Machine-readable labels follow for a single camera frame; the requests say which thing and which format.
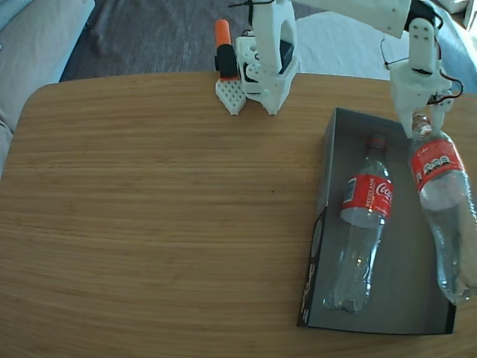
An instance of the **cardboard box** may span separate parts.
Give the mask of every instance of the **cardboard box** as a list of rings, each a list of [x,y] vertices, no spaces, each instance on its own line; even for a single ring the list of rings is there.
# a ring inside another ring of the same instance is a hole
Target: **cardboard box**
[[[347,180],[366,156],[366,141],[381,134],[394,179],[392,213],[376,254],[370,300],[352,315],[328,310],[324,298],[336,278],[350,226],[340,219]],[[437,285],[434,239],[408,169],[409,141],[401,124],[337,109],[323,140],[323,177],[298,325],[387,334],[452,333],[455,307]]]

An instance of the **clear plastic bottle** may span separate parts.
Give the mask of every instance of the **clear plastic bottle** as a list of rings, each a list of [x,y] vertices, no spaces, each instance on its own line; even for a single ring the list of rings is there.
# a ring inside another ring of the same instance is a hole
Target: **clear plastic bottle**
[[[410,167],[435,239],[437,281],[453,304],[477,293],[477,217],[470,181],[452,139],[416,115]]]
[[[350,225],[350,233],[324,302],[331,310],[356,313],[368,301],[374,259],[391,213],[394,188],[385,161],[385,139],[373,136],[367,150],[363,169],[348,180],[344,194],[341,218]]]

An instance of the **red label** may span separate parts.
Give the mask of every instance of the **red label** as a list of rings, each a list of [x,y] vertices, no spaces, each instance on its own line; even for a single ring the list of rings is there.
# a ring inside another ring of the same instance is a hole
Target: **red label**
[[[411,170],[419,191],[428,181],[448,170],[464,170],[454,143],[436,139],[423,145],[411,158]]]
[[[364,207],[386,218],[391,214],[393,184],[375,175],[360,174],[348,180],[342,209]]]

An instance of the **wood grain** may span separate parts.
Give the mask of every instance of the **wood grain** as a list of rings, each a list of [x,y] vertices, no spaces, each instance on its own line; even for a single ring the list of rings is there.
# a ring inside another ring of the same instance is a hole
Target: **wood grain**
[[[323,130],[334,107],[394,118],[388,83],[299,75],[278,116],[231,117],[215,79],[32,96],[0,184],[0,357],[476,357],[476,300],[452,336],[295,327]],[[476,110],[445,126],[474,180]]]

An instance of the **orange cap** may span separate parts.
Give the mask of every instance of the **orange cap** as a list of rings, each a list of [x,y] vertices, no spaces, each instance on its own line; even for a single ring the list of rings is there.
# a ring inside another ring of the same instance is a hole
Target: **orange cap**
[[[229,22],[227,20],[217,20],[215,22],[215,44],[217,48],[221,45],[232,45]]]

